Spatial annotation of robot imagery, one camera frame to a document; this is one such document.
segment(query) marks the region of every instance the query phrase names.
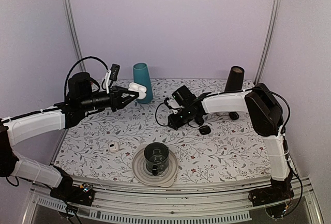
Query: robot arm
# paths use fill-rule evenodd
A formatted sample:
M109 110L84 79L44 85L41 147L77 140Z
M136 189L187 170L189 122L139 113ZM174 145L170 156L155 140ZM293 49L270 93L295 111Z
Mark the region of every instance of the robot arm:
M293 197L292 172L288 166L289 150L283 133L282 107L264 84L236 93L204 93L196 97L182 86L166 99L174 113L168 116L169 127L177 130L191 120L202 125L205 114L248 112L255 132L267 148L272 169L272 186L251 192L253 205L268 204Z
M119 66L113 65L112 69L116 74L112 73L111 77L116 81L114 78L117 78ZM106 91L93 91L91 82L96 83L89 73L77 73L68 81L69 92L65 102L44 110L0 119L0 177L17 176L46 184L53 188L51 196L65 201L68 201L72 192L81 191L72 185L72 178L62 169L26 158L13 151L12 147L42 133L76 126L86 116L101 112L105 108L111 108L115 112L133 100L146 96L146 88L136 83L130 83L128 89L113 86ZM90 190L89 194L89 200L81 201L81 197L75 197L75 202L90 205L93 191Z

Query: leaf pattern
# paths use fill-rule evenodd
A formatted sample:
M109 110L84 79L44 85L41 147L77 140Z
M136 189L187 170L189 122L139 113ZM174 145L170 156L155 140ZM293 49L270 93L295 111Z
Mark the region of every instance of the leaf pattern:
M127 87L129 83L130 80L119 80L116 84ZM203 92L222 92L225 84L226 80L215 79L154 79L154 99L150 104L132 102L114 113L106 109L71 128L55 165L76 176L139 184L132 173L132 159L138 147L163 142L179 161L176 184L227 182L269 175L265 145L254 132L247 113L240 113L236 121L227 113L204 116L212 129L205 136L187 125L175 131L155 122L156 107L182 85L198 96ZM252 86L252 82L244 82L244 88ZM170 113L160 107L159 122L166 124ZM119 143L117 153L109 152L111 141Z

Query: blue tumbler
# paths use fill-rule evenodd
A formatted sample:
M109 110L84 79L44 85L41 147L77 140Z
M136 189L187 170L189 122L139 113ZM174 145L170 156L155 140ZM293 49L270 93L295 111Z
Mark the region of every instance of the blue tumbler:
M151 79L149 78L148 67L145 63L137 63L133 66L133 80L135 83L147 88L146 97L137 99L138 103L150 103L153 99Z

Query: mug handle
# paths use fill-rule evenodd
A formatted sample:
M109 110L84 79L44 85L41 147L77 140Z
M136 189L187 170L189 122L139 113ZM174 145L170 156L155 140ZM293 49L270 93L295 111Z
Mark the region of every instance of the mug handle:
M153 165L152 174L153 174L153 176L157 176L157 165Z

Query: white wall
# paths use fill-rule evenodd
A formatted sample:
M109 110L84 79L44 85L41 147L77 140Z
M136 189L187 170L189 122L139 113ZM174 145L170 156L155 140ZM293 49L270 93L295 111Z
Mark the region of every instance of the white wall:
M233 65L253 79L273 0L71 0L83 56L147 62L152 78L226 78ZM101 78L104 69L86 62Z
M62 0L0 0L0 117L46 108L63 100L75 62ZM20 143L21 154L49 163L60 132ZM0 178L0 223L18 224L31 184Z
M331 223L331 0L281 0L262 82L290 103L291 155Z

